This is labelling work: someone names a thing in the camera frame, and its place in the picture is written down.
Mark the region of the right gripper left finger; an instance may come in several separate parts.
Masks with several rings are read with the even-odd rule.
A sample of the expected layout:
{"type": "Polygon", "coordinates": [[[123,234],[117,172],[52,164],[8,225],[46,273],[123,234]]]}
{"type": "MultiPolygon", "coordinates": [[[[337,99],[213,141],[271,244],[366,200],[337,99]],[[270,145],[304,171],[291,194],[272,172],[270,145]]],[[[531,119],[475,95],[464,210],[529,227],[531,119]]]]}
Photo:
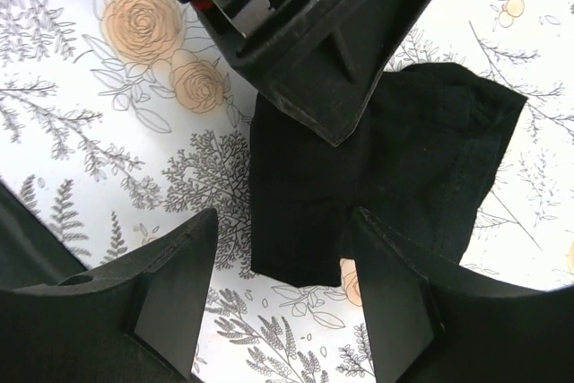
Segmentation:
{"type": "Polygon", "coordinates": [[[55,285],[1,292],[4,382],[192,382],[218,216],[55,285]]]}

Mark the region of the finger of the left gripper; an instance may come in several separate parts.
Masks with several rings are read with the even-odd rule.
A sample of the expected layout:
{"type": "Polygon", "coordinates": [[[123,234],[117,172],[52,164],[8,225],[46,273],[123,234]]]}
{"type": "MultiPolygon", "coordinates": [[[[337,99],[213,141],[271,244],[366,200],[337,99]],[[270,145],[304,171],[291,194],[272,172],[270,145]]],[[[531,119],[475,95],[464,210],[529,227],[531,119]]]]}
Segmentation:
{"type": "Polygon", "coordinates": [[[331,145],[358,125],[386,61],[431,0],[293,0],[250,37],[220,34],[231,68],[331,145]]]}

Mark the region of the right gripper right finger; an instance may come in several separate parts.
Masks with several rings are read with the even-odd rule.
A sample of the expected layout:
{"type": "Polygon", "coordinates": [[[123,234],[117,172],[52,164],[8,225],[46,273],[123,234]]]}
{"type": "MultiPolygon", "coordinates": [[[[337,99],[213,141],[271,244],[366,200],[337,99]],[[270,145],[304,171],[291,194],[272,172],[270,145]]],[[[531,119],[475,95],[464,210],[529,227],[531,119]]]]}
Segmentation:
{"type": "Polygon", "coordinates": [[[379,382],[570,382],[573,290],[475,273],[352,216],[355,264],[379,382]]]}

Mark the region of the black underwear beige waistband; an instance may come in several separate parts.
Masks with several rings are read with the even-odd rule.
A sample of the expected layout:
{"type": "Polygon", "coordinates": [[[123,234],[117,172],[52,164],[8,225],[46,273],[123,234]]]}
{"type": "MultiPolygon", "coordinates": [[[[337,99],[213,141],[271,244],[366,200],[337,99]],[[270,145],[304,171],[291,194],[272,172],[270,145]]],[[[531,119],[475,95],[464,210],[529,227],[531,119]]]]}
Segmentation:
{"type": "Polygon", "coordinates": [[[525,104],[461,65],[409,65],[383,74],[355,131],[334,147],[258,98],[251,269],[295,287],[339,286],[357,207],[459,262],[525,104]]]}

